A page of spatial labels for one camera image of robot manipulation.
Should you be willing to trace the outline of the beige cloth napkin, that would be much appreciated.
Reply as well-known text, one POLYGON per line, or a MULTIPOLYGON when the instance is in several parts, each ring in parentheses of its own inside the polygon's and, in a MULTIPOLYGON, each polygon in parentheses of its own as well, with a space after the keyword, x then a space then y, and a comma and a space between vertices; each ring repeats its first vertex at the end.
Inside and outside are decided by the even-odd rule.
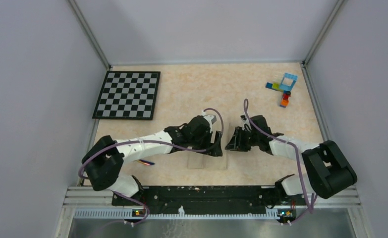
POLYGON ((227 156, 213 157, 200 153, 190 153, 187 159, 187 169, 189 170, 208 170, 223 171, 228 166, 227 156))

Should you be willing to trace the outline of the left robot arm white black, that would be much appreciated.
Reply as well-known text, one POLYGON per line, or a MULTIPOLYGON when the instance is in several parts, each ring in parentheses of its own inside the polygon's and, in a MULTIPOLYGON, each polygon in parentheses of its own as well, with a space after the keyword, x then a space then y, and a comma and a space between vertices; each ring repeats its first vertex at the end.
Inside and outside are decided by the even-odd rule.
POLYGON ((121 168, 147 157, 190 151, 213 157, 222 156, 222 131, 212 131, 215 115, 199 115, 189 123, 169 126, 151 135, 127 140, 101 137, 82 159, 80 175, 88 179, 94 191, 111 190, 123 194, 131 205, 142 200, 142 185, 121 168))

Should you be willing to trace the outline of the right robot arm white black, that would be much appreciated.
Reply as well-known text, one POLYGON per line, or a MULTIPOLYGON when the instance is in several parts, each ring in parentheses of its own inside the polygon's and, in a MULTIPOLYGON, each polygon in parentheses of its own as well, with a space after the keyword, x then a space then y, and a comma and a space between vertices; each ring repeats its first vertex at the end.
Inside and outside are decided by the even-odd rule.
POLYGON ((276 182, 275 200, 288 204, 304 191, 328 199, 354 185, 358 177, 339 146, 331 140, 311 143, 273 133, 264 116, 241 116, 243 126, 237 126, 227 151, 248 152, 257 146, 270 155, 294 160, 304 165, 306 172, 287 175, 276 182))

